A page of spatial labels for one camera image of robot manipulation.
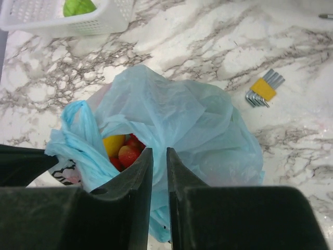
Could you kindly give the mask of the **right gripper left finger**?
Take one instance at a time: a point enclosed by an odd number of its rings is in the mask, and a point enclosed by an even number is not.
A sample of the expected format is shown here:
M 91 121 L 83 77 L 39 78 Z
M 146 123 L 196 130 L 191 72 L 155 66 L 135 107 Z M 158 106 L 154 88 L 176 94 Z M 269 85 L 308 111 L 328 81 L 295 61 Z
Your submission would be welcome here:
M 1 249 L 146 249 L 153 156 L 88 192 L 1 186 Z

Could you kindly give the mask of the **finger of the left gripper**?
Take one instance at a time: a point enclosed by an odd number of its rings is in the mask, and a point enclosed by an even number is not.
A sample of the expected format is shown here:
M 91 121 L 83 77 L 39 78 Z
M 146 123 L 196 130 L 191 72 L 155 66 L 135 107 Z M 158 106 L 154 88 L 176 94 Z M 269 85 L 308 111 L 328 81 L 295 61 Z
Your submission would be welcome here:
M 1 186 L 28 186 L 56 164 L 43 149 L 1 145 Z

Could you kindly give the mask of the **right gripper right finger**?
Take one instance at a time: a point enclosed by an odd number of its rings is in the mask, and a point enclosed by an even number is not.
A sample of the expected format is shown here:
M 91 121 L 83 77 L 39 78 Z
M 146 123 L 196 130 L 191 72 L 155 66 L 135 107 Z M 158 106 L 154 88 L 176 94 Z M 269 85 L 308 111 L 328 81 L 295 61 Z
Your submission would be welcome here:
M 289 186 L 211 187 L 166 152 L 173 249 L 327 249 L 305 196 Z

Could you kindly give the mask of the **light blue plastic bag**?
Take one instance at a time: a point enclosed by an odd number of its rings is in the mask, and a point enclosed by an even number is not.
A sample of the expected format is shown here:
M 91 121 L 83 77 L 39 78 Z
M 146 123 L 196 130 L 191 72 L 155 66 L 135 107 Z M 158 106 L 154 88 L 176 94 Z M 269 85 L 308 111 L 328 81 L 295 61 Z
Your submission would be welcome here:
M 118 175 L 102 140 L 134 134 L 153 151 L 149 233 L 171 239 L 167 148 L 211 186 L 259 185 L 263 156 L 230 96 L 191 80 L 170 81 L 145 65 L 130 67 L 85 101 L 68 104 L 45 153 L 59 167 L 73 160 L 86 191 Z

